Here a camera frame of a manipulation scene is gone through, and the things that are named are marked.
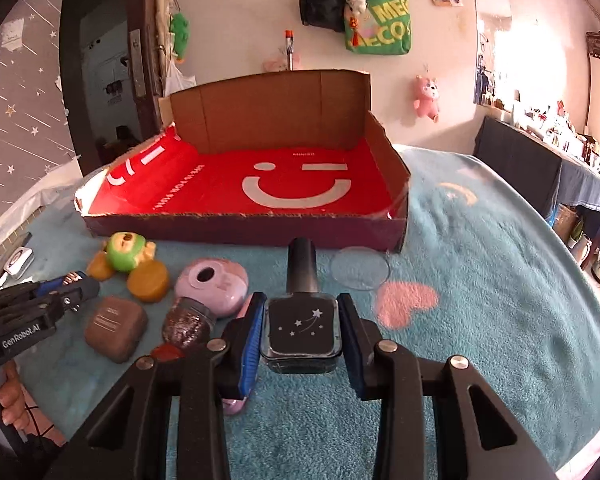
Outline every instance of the black nail polish bottle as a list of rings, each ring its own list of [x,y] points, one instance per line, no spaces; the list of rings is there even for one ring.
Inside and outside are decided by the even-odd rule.
[[[260,353],[278,373],[332,371],[342,350],[338,303],[318,292],[311,240],[296,238],[289,245],[286,292],[265,304]]]

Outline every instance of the stuffed animal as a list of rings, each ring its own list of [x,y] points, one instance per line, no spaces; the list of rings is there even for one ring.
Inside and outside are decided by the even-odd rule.
[[[427,116],[437,123],[439,118],[437,100],[440,97],[440,91],[435,78],[416,76],[415,87],[417,99],[413,102],[413,107],[418,117]]]
[[[173,51],[177,56],[176,61],[181,63],[184,61],[184,51],[189,43],[189,22],[181,12],[171,18],[169,31],[174,34]]]
[[[345,19],[349,22],[349,27],[353,31],[353,36],[351,37],[352,46],[358,46],[360,44],[360,38],[369,38],[370,35],[366,34],[366,28],[369,27],[368,23],[369,18],[371,18],[371,24],[377,25],[376,20],[373,18],[371,13],[368,12],[366,8],[366,0],[345,0],[347,5],[345,6]]]
[[[366,11],[366,0],[345,0],[353,15],[359,18]]]

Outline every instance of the cardboard box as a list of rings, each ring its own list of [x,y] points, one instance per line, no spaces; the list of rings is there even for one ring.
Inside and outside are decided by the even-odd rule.
[[[76,208],[97,235],[399,251],[410,173],[370,111],[369,74],[265,73],[162,100],[173,126],[96,174]]]

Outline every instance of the pink heart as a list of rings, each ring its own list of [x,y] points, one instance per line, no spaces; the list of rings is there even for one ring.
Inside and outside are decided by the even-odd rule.
[[[413,282],[386,282],[378,289],[376,316],[385,327],[406,327],[415,310],[430,310],[438,304],[438,293],[428,285]]]

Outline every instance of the plastic bag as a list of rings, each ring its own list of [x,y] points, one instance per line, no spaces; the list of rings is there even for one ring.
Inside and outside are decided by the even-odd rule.
[[[182,72],[178,70],[176,63],[173,59],[169,62],[169,68],[167,70],[167,81],[164,84],[164,96],[168,97],[171,94],[175,94],[180,90],[186,90],[196,85],[196,76],[192,75],[186,77],[182,75]]]

